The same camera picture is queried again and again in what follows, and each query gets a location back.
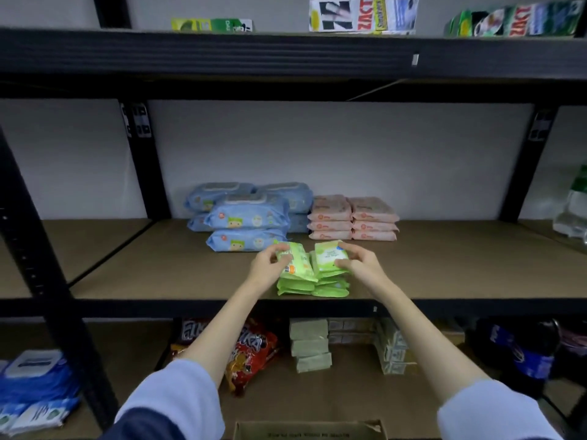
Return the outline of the stack of pink wipes packets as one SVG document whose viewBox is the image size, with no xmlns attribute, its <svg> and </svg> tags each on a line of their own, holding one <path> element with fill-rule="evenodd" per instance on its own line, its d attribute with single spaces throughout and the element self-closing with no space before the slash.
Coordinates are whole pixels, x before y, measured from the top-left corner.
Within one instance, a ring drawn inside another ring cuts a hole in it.
<svg viewBox="0 0 587 440">
<path fill-rule="evenodd" d="M 378 197 L 315 196 L 307 229 L 313 240 L 394 242 L 399 215 Z"/>
</svg>

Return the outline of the stack of green soap boxes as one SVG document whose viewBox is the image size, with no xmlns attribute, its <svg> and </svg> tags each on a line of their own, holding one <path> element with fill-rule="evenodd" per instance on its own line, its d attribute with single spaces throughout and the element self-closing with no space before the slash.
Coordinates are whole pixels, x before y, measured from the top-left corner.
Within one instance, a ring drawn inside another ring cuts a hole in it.
<svg viewBox="0 0 587 440">
<path fill-rule="evenodd" d="M 375 332 L 373 317 L 291 318 L 290 354 L 297 373 L 331 368 L 333 346 L 371 345 Z"/>
</svg>

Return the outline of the blue and green toothpaste box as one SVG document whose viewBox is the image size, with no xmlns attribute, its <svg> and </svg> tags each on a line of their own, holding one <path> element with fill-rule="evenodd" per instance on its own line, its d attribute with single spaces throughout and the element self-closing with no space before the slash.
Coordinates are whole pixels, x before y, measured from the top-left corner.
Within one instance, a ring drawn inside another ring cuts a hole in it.
<svg viewBox="0 0 587 440">
<path fill-rule="evenodd" d="M 574 37 L 587 0 L 535 3 L 526 34 L 539 37 Z"/>
</svg>

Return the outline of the small green wipes pack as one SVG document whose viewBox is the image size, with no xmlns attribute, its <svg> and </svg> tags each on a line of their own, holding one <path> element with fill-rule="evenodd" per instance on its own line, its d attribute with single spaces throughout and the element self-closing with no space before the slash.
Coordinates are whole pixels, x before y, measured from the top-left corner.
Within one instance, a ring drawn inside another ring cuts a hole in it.
<svg viewBox="0 0 587 440">
<path fill-rule="evenodd" d="M 304 246 L 295 242 L 287 243 L 287 245 L 288 249 L 276 252 L 277 260 L 281 260 L 285 255 L 291 255 L 291 260 L 280 273 L 279 279 L 317 283 L 319 280 L 313 271 L 310 257 Z"/>
<path fill-rule="evenodd" d="M 339 240 L 318 242 L 314 245 L 312 268 L 318 279 L 325 279 L 348 273 L 347 269 L 338 267 L 336 260 L 348 260 L 348 253 L 340 247 Z"/>
</svg>

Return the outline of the black metal shelving rack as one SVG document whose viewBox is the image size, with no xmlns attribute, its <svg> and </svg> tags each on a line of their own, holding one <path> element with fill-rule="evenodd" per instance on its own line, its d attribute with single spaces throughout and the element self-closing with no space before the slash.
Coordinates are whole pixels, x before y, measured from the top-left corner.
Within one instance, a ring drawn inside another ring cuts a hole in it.
<svg viewBox="0 0 587 440">
<path fill-rule="evenodd" d="M 419 53 L 417 67 L 412 55 Z M 0 28 L 0 86 L 6 98 L 41 94 L 41 98 L 91 99 L 112 95 L 127 106 L 133 100 L 221 101 L 343 101 L 342 88 L 375 87 L 407 79 L 415 94 L 401 88 L 407 103 L 466 103 L 465 89 L 489 95 L 497 103 L 508 89 L 529 100 L 545 114 L 551 100 L 572 100 L 562 88 L 587 93 L 587 38 L 414 38 L 400 36 L 176 33 L 102 29 L 95 31 Z M 36 211 L 18 163 L 0 127 L 0 235 L 31 295 L 1 299 L 0 316 L 13 305 L 41 316 L 53 340 L 73 359 L 82 383 L 85 405 L 99 431 L 108 429 L 119 403 L 106 377 L 100 355 L 83 316 L 139 317 L 208 314 L 220 300 L 86 300 L 77 299 L 77 284 L 157 223 L 171 221 L 163 206 L 163 177 L 155 142 L 138 148 L 139 184 L 147 192 L 150 222 L 122 244 L 67 282 L 54 247 Z M 516 158 L 497 222 L 514 222 L 522 192 L 530 187 L 530 170 L 537 167 L 544 143 L 526 140 Z M 576 244 L 563 244 L 576 250 Z M 585 299 L 416 299 L 433 316 L 587 316 Z"/>
</svg>

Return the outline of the person's left hand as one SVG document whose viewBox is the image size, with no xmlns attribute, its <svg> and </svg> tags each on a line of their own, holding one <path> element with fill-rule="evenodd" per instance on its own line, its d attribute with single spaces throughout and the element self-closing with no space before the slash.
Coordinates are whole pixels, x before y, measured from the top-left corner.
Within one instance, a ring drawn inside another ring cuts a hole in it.
<svg viewBox="0 0 587 440">
<path fill-rule="evenodd" d="M 258 252 L 253 259 L 245 283 L 246 288 L 250 289 L 256 298 L 260 298 L 279 279 L 282 271 L 275 271 L 275 256 L 277 251 L 286 249 L 288 249 L 287 243 L 272 244 L 265 250 Z"/>
</svg>

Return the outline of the brown shelf board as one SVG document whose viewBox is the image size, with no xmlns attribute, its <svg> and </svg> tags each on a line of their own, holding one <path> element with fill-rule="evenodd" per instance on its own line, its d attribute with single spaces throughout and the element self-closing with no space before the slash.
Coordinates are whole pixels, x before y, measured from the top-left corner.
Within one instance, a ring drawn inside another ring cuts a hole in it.
<svg viewBox="0 0 587 440">
<path fill-rule="evenodd" d="M 220 300 L 256 255 L 214 252 L 182 221 L 155 224 L 73 285 L 86 300 Z M 395 242 L 357 242 L 412 299 L 585 299 L 587 255 L 497 221 L 408 221 Z"/>
</svg>

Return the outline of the person's right forearm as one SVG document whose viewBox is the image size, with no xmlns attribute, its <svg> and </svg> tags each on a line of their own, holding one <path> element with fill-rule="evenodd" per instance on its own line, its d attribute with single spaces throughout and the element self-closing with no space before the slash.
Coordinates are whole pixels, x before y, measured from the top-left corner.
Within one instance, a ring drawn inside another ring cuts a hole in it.
<svg viewBox="0 0 587 440">
<path fill-rule="evenodd" d="M 441 403 L 476 383 L 491 380 L 389 278 L 378 277 L 369 288 L 390 313 Z"/>
</svg>

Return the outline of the stack of pale printed boxes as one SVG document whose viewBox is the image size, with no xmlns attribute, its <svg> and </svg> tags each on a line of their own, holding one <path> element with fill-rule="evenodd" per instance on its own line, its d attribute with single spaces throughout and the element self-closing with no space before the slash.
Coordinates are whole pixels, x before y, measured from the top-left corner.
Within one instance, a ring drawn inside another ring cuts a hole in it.
<svg viewBox="0 0 587 440">
<path fill-rule="evenodd" d="M 416 376 L 420 367 L 412 350 L 391 318 L 377 318 L 374 322 L 373 345 L 382 372 L 386 376 Z"/>
</svg>

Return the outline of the stack of dark blue wipes packs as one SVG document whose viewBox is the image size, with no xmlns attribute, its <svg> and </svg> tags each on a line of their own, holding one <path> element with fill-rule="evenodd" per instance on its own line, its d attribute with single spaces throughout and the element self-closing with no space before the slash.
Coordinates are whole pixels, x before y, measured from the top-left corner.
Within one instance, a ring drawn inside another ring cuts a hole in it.
<svg viewBox="0 0 587 440">
<path fill-rule="evenodd" d="M 61 350 L 0 360 L 0 435 L 61 427 L 80 404 L 80 384 Z"/>
</svg>

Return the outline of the stack of green wipes packets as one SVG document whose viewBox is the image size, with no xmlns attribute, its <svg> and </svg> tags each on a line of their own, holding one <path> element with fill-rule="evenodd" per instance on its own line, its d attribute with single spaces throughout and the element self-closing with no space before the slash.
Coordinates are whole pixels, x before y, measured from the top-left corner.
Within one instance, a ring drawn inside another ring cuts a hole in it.
<svg viewBox="0 0 587 440">
<path fill-rule="evenodd" d="M 314 297 L 342 298 L 349 295 L 350 283 L 346 274 L 326 277 L 295 276 L 283 273 L 276 284 L 278 295 L 311 295 Z"/>
</svg>

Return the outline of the light blue shirt sleeve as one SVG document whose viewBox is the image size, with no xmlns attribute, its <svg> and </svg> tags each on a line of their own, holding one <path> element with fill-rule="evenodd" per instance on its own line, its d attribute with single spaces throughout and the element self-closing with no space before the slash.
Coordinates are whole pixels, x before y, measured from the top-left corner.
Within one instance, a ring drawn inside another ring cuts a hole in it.
<svg viewBox="0 0 587 440">
<path fill-rule="evenodd" d="M 131 393 L 103 440 L 222 440 L 215 382 L 191 360 L 174 360 Z"/>
<path fill-rule="evenodd" d="M 442 440 L 563 440 L 536 400 L 493 379 L 451 397 L 437 424 Z"/>
</svg>

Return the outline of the brown cardboard box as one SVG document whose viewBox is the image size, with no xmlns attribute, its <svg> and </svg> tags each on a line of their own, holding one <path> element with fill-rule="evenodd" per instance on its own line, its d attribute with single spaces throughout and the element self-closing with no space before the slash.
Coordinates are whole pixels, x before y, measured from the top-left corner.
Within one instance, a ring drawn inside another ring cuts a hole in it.
<svg viewBox="0 0 587 440">
<path fill-rule="evenodd" d="M 389 440 L 380 421 L 235 423 L 232 440 Z"/>
</svg>

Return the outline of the black and white box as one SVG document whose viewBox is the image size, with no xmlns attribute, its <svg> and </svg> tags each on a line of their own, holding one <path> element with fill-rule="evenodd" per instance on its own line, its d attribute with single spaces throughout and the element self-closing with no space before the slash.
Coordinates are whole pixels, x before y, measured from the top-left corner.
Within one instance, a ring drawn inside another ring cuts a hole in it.
<svg viewBox="0 0 587 440">
<path fill-rule="evenodd" d="M 352 31 L 353 17 L 350 0 L 311 0 L 309 2 L 309 31 Z"/>
<path fill-rule="evenodd" d="M 472 11 L 472 36 L 496 37 L 504 34 L 505 8 L 493 10 Z"/>
</svg>

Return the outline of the stack of blue wipes packets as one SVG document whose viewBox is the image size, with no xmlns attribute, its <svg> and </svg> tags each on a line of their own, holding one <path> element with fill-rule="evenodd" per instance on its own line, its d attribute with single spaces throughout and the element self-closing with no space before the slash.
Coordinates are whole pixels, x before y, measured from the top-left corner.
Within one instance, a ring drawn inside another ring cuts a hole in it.
<svg viewBox="0 0 587 440">
<path fill-rule="evenodd" d="M 214 252 L 258 252 L 307 233 L 312 189 L 303 182 L 256 186 L 247 182 L 208 182 L 196 186 L 184 206 L 193 213 L 187 227 L 208 232 Z"/>
</svg>

